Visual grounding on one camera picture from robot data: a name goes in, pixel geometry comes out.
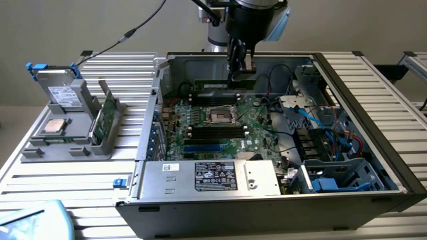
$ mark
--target gray wall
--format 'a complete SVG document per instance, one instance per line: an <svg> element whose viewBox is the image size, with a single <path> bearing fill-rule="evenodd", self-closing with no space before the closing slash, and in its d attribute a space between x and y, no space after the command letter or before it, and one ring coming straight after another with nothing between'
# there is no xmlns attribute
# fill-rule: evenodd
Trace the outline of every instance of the gray wall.
<svg viewBox="0 0 427 240"><path fill-rule="evenodd" d="M0 105L44 105L25 63L67 65L81 50L100 51L156 9L160 0L0 0ZM403 51L427 51L426 0L290 0L291 21L279 42L259 51L360 50L375 63ZM168 0L159 15L115 51L199 51L207 26L189 0ZM399 84L420 100L426 86Z"/></svg>

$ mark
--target sticker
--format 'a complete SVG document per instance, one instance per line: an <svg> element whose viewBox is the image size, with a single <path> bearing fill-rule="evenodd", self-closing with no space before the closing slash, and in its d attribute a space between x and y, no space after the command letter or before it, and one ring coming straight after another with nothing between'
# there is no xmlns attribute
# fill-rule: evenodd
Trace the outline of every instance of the sticker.
<svg viewBox="0 0 427 240"><path fill-rule="evenodd" d="M236 168L232 161L196 162L194 176L194 188L198 192L238 190Z"/></svg>
<svg viewBox="0 0 427 240"><path fill-rule="evenodd" d="M228 88L227 84L204 84L203 85L204 89L226 89Z"/></svg>
<svg viewBox="0 0 427 240"><path fill-rule="evenodd" d="M63 108L81 106L77 95L69 86L49 86L48 90L51 91L57 104Z"/></svg>
<svg viewBox="0 0 427 240"><path fill-rule="evenodd" d="M179 163L163 164L163 172L179 171L179 170L180 170Z"/></svg>

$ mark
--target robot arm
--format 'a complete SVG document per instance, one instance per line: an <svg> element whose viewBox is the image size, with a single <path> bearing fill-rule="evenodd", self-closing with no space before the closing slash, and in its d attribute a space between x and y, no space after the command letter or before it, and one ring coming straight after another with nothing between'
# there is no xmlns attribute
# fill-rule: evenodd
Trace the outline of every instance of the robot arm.
<svg viewBox="0 0 427 240"><path fill-rule="evenodd" d="M256 73L252 61L255 46L267 37L278 39L287 21L287 0L230 0L227 2L192 0L208 14L214 26L224 21L228 33L228 80L247 79ZM219 16L211 8L226 8L224 17Z"/></svg>

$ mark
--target green circuit board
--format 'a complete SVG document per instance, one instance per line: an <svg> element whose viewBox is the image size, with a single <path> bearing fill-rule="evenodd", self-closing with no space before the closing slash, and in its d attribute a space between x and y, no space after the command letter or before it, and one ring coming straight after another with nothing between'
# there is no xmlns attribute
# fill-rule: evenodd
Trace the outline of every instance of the green circuit board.
<svg viewBox="0 0 427 240"><path fill-rule="evenodd" d="M263 129L262 123L258 121L258 116L263 110L262 106L255 106L254 102L260 102L262 99L255 96L246 96L238 101L234 106L224 105L216 107L191 106L184 101L180 101L173 106L173 114L168 115L167 128L167 160L183 160L184 156L184 141L189 139L187 136L188 127L226 127L226 126L247 126L248 135L244 138L220 139L220 151L198 151L194 153L192 160L215 160L215 159L238 159L242 153L260 154L264 160L272 160L274 163L280 162L282 156L272 152L264 145L266 139L268 145L275 134ZM234 123L211 123L208 115L212 111L227 112L234 114ZM172 123L180 122L179 127L172 129Z"/></svg>

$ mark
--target white wall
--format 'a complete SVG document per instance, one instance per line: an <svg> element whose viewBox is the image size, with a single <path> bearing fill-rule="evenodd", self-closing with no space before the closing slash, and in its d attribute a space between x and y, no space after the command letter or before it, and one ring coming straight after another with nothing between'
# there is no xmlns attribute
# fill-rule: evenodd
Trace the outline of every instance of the white wall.
<svg viewBox="0 0 427 240"><path fill-rule="evenodd" d="M0 105L44 105L47 98L25 63L67 65L81 50L100 51L159 3L0 0ZM360 50L372 62L391 64L403 51L427 51L426 0L290 0L290 4L284 36L279 42L259 44L259 51ZM115 51L200 51L206 39L196 6L189 0L168 0L149 24ZM426 95L420 81L400 85L415 99Z"/></svg>

